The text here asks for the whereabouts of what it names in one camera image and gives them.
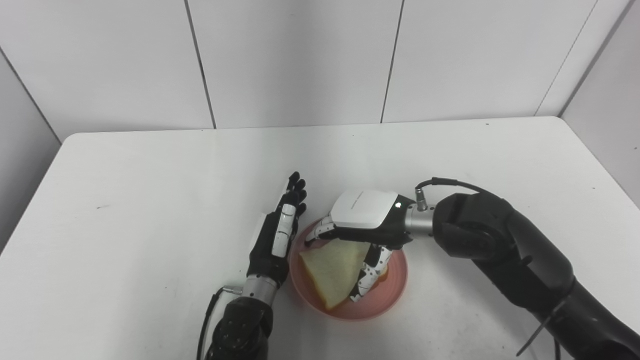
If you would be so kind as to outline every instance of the white wall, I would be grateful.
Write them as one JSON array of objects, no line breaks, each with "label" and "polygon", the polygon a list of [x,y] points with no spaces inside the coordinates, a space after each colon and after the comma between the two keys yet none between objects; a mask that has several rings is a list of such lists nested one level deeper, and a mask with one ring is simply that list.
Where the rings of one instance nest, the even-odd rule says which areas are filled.
[{"label": "white wall", "polygon": [[62,139],[212,128],[181,0],[1,0],[0,46]]},{"label": "white wall", "polygon": [[219,127],[378,123],[401,0],[189,0]]},{"label": "white wall", "polygon": [[557,115],[627,1],[406,0],[385,122]]},{"label": "white wall", "polygon": [[640,206],[640,4],[635,2],[562,118]]},{"label": "white wall", "polygon": [[0,0],[0,45],[78,131],[557,115],[628,0]]},{"label": "white wall", "polygon": [[0,251],[59,146],[0,53]]}]

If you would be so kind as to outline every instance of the cable connector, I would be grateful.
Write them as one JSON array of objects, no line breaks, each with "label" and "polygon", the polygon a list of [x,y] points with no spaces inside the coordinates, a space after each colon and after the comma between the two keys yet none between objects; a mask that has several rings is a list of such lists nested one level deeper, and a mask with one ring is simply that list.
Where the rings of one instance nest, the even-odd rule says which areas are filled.
[{"label": "cable connector", "polygon": [[418,203],[418,211],[425,211],[429,208],[427,200],[424,198],[422,188],[415,189],[415,201]]},{"label": "cable connector", "polygon": [[234,295],[242,295],[242,286],[224,285],[222,291]]}]

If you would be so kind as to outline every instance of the robotic arm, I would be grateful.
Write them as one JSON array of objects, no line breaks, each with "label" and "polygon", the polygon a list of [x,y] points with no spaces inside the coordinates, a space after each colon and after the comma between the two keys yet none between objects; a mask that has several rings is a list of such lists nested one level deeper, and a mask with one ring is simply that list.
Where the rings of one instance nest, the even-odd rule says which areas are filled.
[{"label": "robotic arm", "polygon": [[[428,207],[422,190],[428,185],[476,193],[455,193]],[[576,359],[640,359],[640,336],[576,280],[567,258],[506,200],[435,177],[415,193],[417,202],[395,193],[345,192],[306,240],[340,238],[371,242],[372,249],[399,249],[412,239],[433,238],[448,255],[471,259],[511,303],[541,322],[522,350],[544,327]],[[380,261],[365,259],[364,267]],[[363,273],[360,280],[367,276]]]},{"label": "robotic arm", "polygon": [[[294,173],[276,211],[265,219],[244,288],[227,287],[216,294],[226,290],[241,296],[227,305],[206,359],[266,358],[271,303],[289,271],[286,256],[306,208],[301,203],[304,185]],[[455,193],[429,207],[422,190],[428,185],[463,186],[476,193]],[[415,194],[417,201],[393,192],[347,191],[305,239],[372,243],[352,300],[367,293],[393,250],[414,239],[435,239],[448,255],[471,259],[510,302],[541,322],[532,339],[544,327],[578,360],[640,359],[640,336],[576,280],[571,263],[507,201],[477,186],[439,178],[419,184]],[[207,309],[197,360],[202,360],[202,336],[216,295]]]}]

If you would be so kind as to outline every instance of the pink plate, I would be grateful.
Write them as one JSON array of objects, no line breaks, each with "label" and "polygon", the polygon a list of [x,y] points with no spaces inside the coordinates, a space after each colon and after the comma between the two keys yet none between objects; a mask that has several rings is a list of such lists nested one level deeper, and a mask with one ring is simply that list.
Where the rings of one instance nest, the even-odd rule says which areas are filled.
[{"label": "pink plate", "polygon": [[294,243],[291,245],[289,253],[289,268],[291,281],[296,288],[300,297],[314,309],[326,314],[332,318],[347,321],[362,321],[375,318],[389,310],[400,299],[408,274],[406,257],[402,250],[393,251],[389,260],[389,270],[387,278],[379,282],[372,290],[370,290],[360,301],[353,302],[346,300],[338,305],[335,309],[327,311],[324,309],[322,300],[316,292],[316,288],[307,275],[305,266],[300,259],[299,253],[309,249],[322,247],[329,240],[316,240],[311,247],[305,247],[305,238],[313,229],[317,222],[309,225],[302,233],[298,235]]}]

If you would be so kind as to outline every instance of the white bread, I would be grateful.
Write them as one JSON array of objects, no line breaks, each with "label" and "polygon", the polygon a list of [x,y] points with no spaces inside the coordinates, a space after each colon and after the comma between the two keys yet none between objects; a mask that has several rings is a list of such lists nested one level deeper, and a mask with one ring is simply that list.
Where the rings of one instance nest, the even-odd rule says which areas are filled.
[{"label": "white bread", "polygon": [[335,239],[323,247],[300,253],[325,309],[331,310],[349,297],[369,245]]}]

